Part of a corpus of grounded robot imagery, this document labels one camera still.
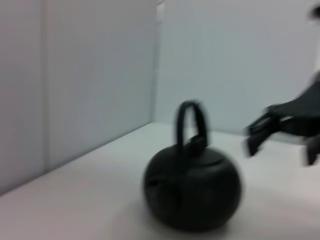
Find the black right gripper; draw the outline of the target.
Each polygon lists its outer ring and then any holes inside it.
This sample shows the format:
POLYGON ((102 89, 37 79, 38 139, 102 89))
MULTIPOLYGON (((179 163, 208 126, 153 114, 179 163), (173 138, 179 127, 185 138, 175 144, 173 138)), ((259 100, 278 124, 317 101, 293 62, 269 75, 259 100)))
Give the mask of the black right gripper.
POLYGON ((312 166, 320 154, 320 73, 296 99, 268 107, 246 129, 246 154, 253 157, 263 142, 277 132, 305 137, 306 164, 312 166))

